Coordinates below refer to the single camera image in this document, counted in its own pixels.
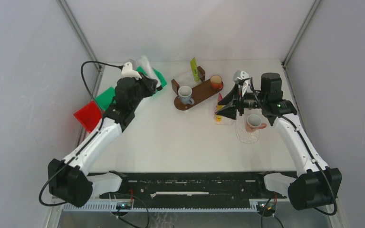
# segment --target orange cup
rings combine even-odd
[[[213,75],[211,77],[211,86],[214,89],[222,89],[223,88],[223,81],[219,75]]]

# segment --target white mug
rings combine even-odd
[[[178,98],[180,99],[181,103],[185,104],[194,104],[194,99],[191,98],[192,97],[192,89],[189,86],[181,86],[178,89]]]

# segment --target black cable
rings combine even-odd
[[[134,196],[134,195],[128,195],[128,194],[123,194],[123,193],[115,193],[115,195],[123,195],[123,196],[128,196],[128,197],[132,197],[132,198],[134,198],[134,199],[137,199],[137,200],[139,200],[143,205],[144,205],[144,207],[145,207],[145,209],[146,209],[146,212],[147,212],[147,223],[146,223],[146,226],[145,226],[145,228],[148,228],[149,227],[149,221],[150,221],[150,214],[149,214],[149,209],[147,208],[147,206],[146,206],[146,204],[140,199],[140,198],[138,198],[138,197],[136,197],[136,196]],[[118,211],[115,213],[115,215],[117,216],[117,218],[119,219],[119,220],[121,220],[121,221],[123,221],[124,223],[126,223],[126,224],[128,224],[128,225],[130,225],[130,226],[132,226],[132,227],[134,227],[134,228],[141,228],[141,227],[139,227],[139,226],[137,226],[137,225],[134,225],[134,224],[132,224],[132,223],[130,223],[130,222],[128,222],[128,221],[126,221],[125,219],[123,219],[122,217],[119,217],[117,214],[118,214],[118,212],[120,211],[121,209],[118,209]]]
[[[280,226],[282,228],[284,228],[282,222],[280,221],[280,219],[278,217],[276,217],[276,215],[274,215],[273,217],[276,218],[276,220],[279,222]]]
[[[46,206],[46,207],[54,207],[54,206],[59,206],[59,205],[62,205],[62,204],[65,204],[67,203],[66,201],[64,202],[61,202],[61,203],[54,203],[54,204],[48,204],[48,203],[44,203],[43,202],[43,199],[42,199],[42,195],[43,195],[43,192],[44,192],[44,189],[47,187],[47,185],[49,184],[49,182],[54,179],[55,176],[58,175],[58,173],[60,173],[67,165],[69,165],[75,158],[71,158],[62,168],[60,168],[56,173],[54,173],[54,175],[52,175],[47,182],[45,182],[45,184],[43,185],[43,187],[41,188],[41,191],[40,191],[40,194],[38,195],[38,200],[39,202],[43,205],[43,206]]]
[[[259,99],[258,99],[258,97],[257,97],[257,94],[255,93],[255,89],[254,89],[254,84],[252,83],[252,77],[250,78],[250,89],[252,90],[252,94],[254,95],[254,97],[255,97],[255,100],[257,101],[257,103],[258,103],[258,105],[259,105],[259,107],[260,107],[260,109],[266,114],[266,115],[271,115],[271,116],[276,116],[276,117],[278,117],[278,118],[283,118],[283,119],[285,119],[286,121],[288,121],[293,127],[294,127],[294,130],[296,130],[297,129],[297,126],[290,120],[290,119],[288,119],[288,118],[286,118],[286,117],[284,117],[283,115],[278,115],[278,114],[272,114],[272,113],[269,113],[268,111],[266,111],[264,108],[263,108],[263,106],[262,106],[262,104],[261,104],[261,102],[259,102]],[[336,204],[336,198],[335,198],[335,195],[334,195],[334,191],[332,190],[332,188],[331,188],[331,184],[329,183],[329,181],[328,181],[328,178],[327,178],[327,176],[325,175],[325,173],[323,172],[323,170],[322,170],[322,168],[321,168],[321,166],[318,164],[318,162],[316,161],[316,159],[315,159],[315,157],[314,157],[314,155],[313,155],[313,153],[311,152],[311,150],[310,150],[310,148],[308,147],[308,145],[307,145],[307,143],[306,143],[306,140],[304,139],[304,137],[303,137],[303,135],[301,134],[301,132],[300,131],[296,131],[297,132],[297,134],[300,136],[300,138],[301,138],[301,140],[302,140],[302,142],[303,142],[303,144],[304,144],[304,146],[305,146],[305,148],[306,148],[306,150],[307,150],[307,152],[308,152],[308,154],[310,155],[310,157],[311,157],[311,159],[313,159],[315,162],[313,162],[313,164],[315,164],[316,166],[317,166],[317,168],[320,170],[320,172],[321,172],[321,174],[323,175],[323,177],[324,177],[324,179],[325,179],[325,181],[326,181],[326,183],[327,183],[327,185],[328,185],[328,189],[329,189],[329,193],[331,194],[331,197],[332,197],[332,199],[333,199],[333,204],[334,204],[334,211],[332,212],[332,213],[328,213],[328,212],[325,212],[325,211],[322,211],[322,210],[320,210],[320,209],[318,209],[318,208],[314,208],[315,210],[317,210],[318,212],[321,212],[321,213],[323,213],[324,215],[328,215],[328,216],[332,216],[332,215],[335,215],[336,214],[336,212],[337,212],[337,204]]]
[[[99,62],[99,61],[86,61],[80,67],[80,74],[82,75],[83,84],[85,84],[86,90],[89,93],[90,98],[94,101],[94,103],[97,105],[98,109],[100,109],[100,111],[102,112],[103,109],[98,105],[96,99],[93,96],[93,93],[90,91],[89,87],[87,86],[87,83],[86,83],[86,80],[85,80],[85,75],[83,74],[83,67],[88,63],[98,63],[98,64],[106,65],[106,66],[109,66],[109,67],[116,67],[120,70],[122,70],[123,66],[116,66],[116,65],[112,65],[112,64],[108,64],[108,63]]]
[[[267,201],[267,203],[264,206],[264,210],[262,211],[262,215],[261,215],[261,228],[264,228],[264,213],[265,210],[267,209],[267,206],[269,204],[269,202],[271,201],[271,199],[273,198],[273,196],[271,196],[271,198]]]

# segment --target clear glass plate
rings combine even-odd
[[[245,130],[245,121],[248,115],[237,115],[237,119],[234,121],[234,127],[236,128],[236,136],[243,143],[253,144],[258,141],[260,133],[259,130],[249,133]]]

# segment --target gray wall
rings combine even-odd
[[[42,226],[47,165],[74,148],[72,114],[88,101],[85,60],[55,0],[0,0],[0,227]],[[90,85],[95,71],[86,69]]]
[[[323,1],[288,75],[311,141],[342,172],[350,227],[365,227],[365,0]]]

